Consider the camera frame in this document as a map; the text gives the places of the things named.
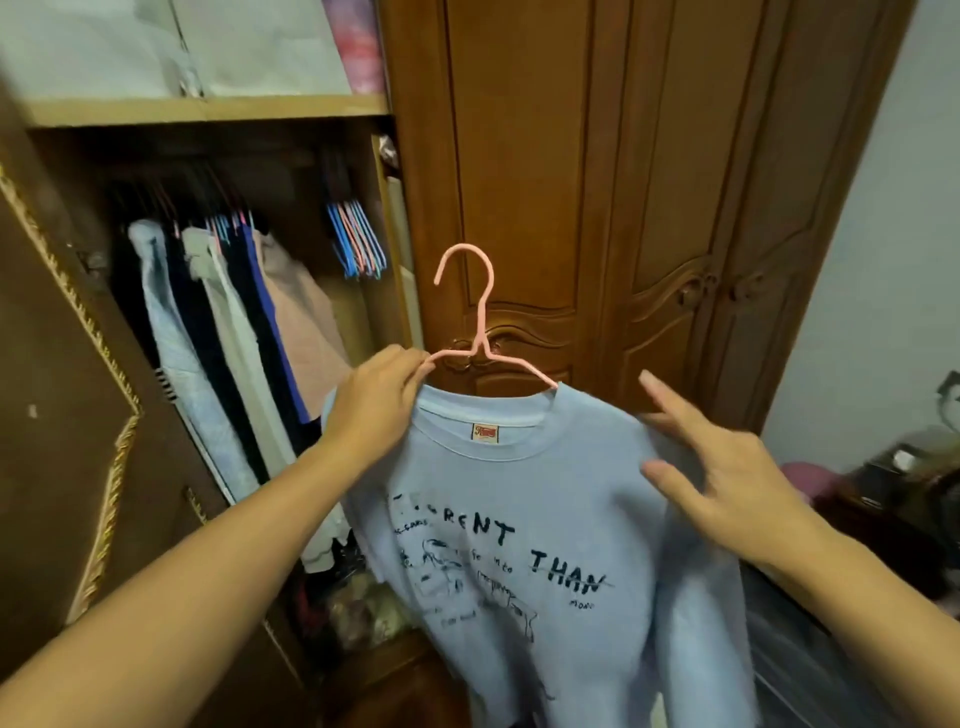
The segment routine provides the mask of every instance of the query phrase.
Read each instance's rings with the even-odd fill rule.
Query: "peach garment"
[[[333,306],[306,268],[272,235],[253,231],[253,245],[297,389],[310,419],[316,420],[326,395],[350,371]]]

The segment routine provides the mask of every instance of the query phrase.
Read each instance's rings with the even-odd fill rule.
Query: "person's left hand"
[[[348,449],[365,470],[406,432],[423,379],[434,370],[427,353],[393,344],[361,364],[337,387],[321,442]]]

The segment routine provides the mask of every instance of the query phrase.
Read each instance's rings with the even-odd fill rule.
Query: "person's left arm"
[[[425,354],[393,346],[338,388],[321,441],[184,539],[0,686],[0,725],[184,725],[344,492],[403,435]]]

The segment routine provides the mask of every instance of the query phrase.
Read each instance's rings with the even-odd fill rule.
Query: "light blue sweatshirt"
[[[658,691],[671,728],[756,724],[738,564],[643,478],[655,457],[702,481],[688,451],[563,384],[424,386],[403,442],[345,498],[371,569],[488,728],[647,726]]]

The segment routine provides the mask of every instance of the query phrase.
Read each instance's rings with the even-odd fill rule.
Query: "ribbed neckline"
[[[543,452],[563,434],[571,419],[570,394],[565,384],[530,397],[473,397],[424,385],[414,407],[413,427],[441,447],[474,460],[522,460]],[[523,426],[529,431],[515,443],[477,442],[451,432],[426,412],[461,423]]]

